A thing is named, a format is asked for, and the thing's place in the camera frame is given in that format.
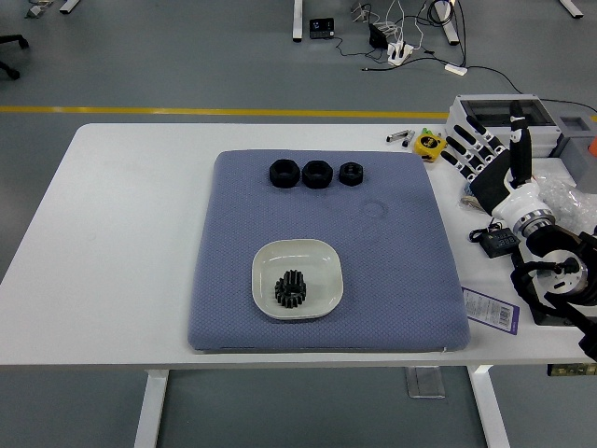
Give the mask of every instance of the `square plate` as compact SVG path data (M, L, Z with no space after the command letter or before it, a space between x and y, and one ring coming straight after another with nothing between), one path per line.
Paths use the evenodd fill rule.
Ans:
M307 295L297 308L284 308L275 298L275 285L286 271L301 271ZM340 258L319 240L281 240L264 245L253 259L253 300L269 317L313 319L331 312L342 298Z

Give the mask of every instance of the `white table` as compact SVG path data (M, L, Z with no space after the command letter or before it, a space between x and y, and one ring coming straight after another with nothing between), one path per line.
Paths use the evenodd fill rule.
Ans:
M76 133L0 285L0 367L149 370L138 446L156 442L168 370L468 366L491 446L507 446L488 369L590 362L574 328L541 328L509 282L508 257L466 240L488 218L458 207L464 180L428 164L464 287L521 307L518 335L471 322L452 353L204 354L187 314L215 157L244 148L402 150L408 125L91 124ZM440 126L428 126L439 132ZM421 126L412 126L420 130Z

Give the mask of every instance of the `spur gear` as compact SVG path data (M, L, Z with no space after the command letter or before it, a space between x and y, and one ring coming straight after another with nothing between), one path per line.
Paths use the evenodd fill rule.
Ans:
M276 282L276 300L284 308L296 308L305 301L307 285L301 271L286 271Z

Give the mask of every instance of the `black hex nut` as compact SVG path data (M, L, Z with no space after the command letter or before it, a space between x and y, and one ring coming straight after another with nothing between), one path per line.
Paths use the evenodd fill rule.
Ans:
M340 167L338 178L342 184L354 187L363 182L363 167L353 161L344 163Z
M300 168L295 161L279 159L271 164L270 181L279 189L291 189L300 179Z
M302 169L302 181L310 189L324 189L333 176L334 170L325 161L309 161Z

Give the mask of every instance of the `yellow floor line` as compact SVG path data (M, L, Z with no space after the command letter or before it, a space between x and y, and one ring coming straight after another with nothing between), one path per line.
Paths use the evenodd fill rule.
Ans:
M304 109L207 109L185 107L76 107L0 105L0 113L13 114L129 114L129 115L220 115L253 117L316 117L349 119L446 119L445 112Z

